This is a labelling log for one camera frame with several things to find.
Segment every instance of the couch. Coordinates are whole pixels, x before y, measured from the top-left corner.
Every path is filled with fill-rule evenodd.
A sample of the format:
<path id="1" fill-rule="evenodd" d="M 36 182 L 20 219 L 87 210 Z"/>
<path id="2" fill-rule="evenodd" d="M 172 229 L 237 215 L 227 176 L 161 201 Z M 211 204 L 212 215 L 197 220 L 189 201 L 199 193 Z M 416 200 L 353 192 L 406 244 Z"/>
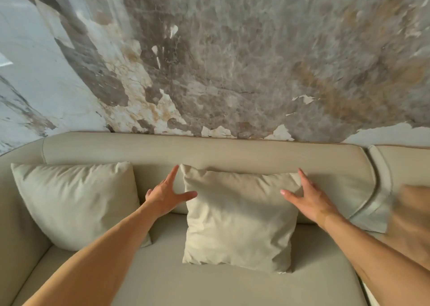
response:
<path id="1" fill-rule="evenodd" d="M 22 305 L 73 254 L 53 246 L 34 223 L 10 164 L 120 161 L 133 163 L 141 201 L 174 164 L 263 174 L 302 167 L 358 222 L 384 209 L 382 191 L 430 182 L 427 149 L 79 132 L 43 138 L 0 157 L 0 306 Z M 366 193 L 344 196 L 348 190 L 336 181 L 338 175 L 357 179 Z M 174 185 L 178 192 L 184 190 L 181 177 Z M 302 215 L 292 238 L 292 273 L 182 264 L 186 213 L 180 205 L 154 224 L 153 244 L 137 251 L 113 305 L 363 306 L 372 298 L 331 238 Z"/>

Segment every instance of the wrinkled pillow fabric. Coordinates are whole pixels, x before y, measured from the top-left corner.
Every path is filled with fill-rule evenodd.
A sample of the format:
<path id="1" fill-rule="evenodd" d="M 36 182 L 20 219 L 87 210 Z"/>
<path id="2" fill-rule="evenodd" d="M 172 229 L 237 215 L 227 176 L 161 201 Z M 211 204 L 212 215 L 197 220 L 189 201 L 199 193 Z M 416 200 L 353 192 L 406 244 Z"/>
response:
<path id="1" fill-rule="evenodd" d="M 30 215 L 62 249 L 84 248 L 139 208 L 130 162 L 11 168 Z M 142 245 L 149 244 L 147 236 Z"/>
<path id="2" fill-rule="evenodd" d="M 188 230 L 183 263 L 231 264 L 286 272 L 298 209 L 280 189 L 301 194 L 297 173 L 238 174 L 181 165 L 185 189 L 199 195 L 187 202 Z"/>
<path id="3" fill-rule="evenodd" d="M 430 270 L 430 187 L 402 187 L 383 241 Z"/>

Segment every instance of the person's left hand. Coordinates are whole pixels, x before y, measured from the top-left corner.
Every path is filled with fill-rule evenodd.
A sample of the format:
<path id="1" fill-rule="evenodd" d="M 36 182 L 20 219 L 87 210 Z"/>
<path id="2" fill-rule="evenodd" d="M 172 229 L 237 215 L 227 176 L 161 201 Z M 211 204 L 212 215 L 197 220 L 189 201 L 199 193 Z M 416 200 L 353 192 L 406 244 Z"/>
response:
<path id="1" fill-rule="evenodd" d="M 173 191 L 173 182 L 175 181 L 178 169 L 178 165 L 173 167 L 166 179 L 164 179 L 154 189 L 149 189 L 146 193 L 146 201 L 143 205 L 147 203 L 153 205 L 159 213 L 159 216 L 169 213 L 179 203 L 186 202 L 187 200 L 191 200 L 197 196 L 197 192 L 195 191 L 175 194 Z"/>

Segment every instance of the wall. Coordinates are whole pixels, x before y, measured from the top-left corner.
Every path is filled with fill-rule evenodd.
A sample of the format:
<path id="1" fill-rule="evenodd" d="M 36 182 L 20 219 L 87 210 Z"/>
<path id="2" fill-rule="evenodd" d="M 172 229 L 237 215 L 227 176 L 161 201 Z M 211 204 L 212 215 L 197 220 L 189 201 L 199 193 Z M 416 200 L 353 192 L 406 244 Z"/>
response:
<path id="1" fill-rule="evenodd" d="M 69 130 L 430 146 L 429 0 L 0 1 L 0 153 Z"/>

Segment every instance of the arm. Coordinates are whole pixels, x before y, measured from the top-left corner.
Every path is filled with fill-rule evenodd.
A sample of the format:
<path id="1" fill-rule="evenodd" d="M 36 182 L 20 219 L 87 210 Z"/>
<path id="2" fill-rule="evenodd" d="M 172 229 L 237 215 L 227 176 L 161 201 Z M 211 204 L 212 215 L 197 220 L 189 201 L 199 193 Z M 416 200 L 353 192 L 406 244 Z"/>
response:
<path id="1" fill-rule="evenodd" d="M 348 222 L 299 169 L 304 197 L 282 190 L 309 219 L 333 238 L 381 306 L 426 305 L 430 271 Z"/>
<path id="2" fill-rule="evenodd" d="M 173 192 L 178 166 L 134 213 L 103 236 L 74 254 L 40 287 L 24 306 L 110 305 L 118 292 L 133 256 L 156 219 L 196 192 Z"/>

